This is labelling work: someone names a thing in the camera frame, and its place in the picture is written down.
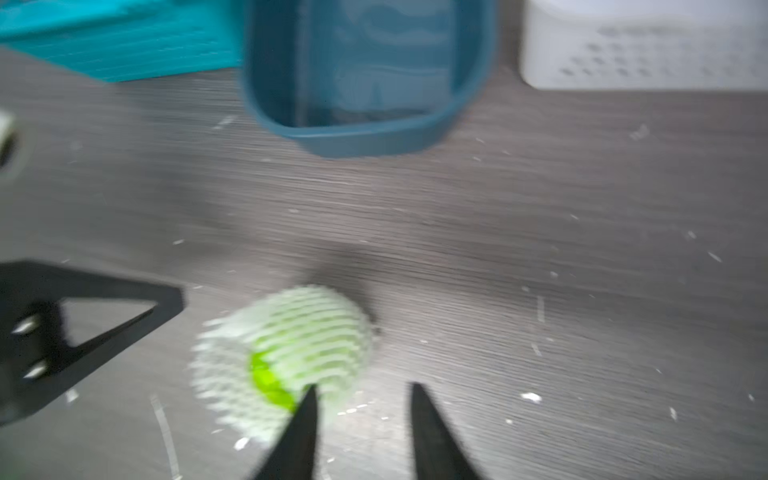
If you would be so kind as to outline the green custard apple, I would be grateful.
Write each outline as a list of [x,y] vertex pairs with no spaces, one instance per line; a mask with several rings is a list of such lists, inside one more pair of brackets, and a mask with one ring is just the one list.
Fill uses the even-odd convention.
[[268,351],[255,351],[250,354],[251,381],[269,404],[293,413],[297,408],[296,397],[275,373],[267,361],[267,354]]

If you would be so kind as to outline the white foam net back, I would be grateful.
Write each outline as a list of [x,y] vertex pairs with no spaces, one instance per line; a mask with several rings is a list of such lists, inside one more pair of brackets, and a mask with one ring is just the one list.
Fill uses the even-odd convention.
[[284,289],[205,322],[192,348],[191,385],[218,423],[268,444],[295,411],[269,404],[256,390],[252,352],[268,351],[267,361],[297,407],[315,385],[320,417],[328,421],[349,402],[373,344],[368,315],[340,292],[320,285]]

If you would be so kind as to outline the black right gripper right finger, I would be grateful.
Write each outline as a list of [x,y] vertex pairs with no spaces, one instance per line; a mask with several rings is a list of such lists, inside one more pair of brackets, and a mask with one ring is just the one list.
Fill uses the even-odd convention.
[[481,479],[421,383],[411,384],[410,420],[418,480]]

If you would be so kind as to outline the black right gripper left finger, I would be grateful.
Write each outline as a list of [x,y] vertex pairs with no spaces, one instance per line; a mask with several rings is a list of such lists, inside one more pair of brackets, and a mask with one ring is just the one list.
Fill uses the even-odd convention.
[[311,385],[253,479],[313,480],[317,434],[317,387]]

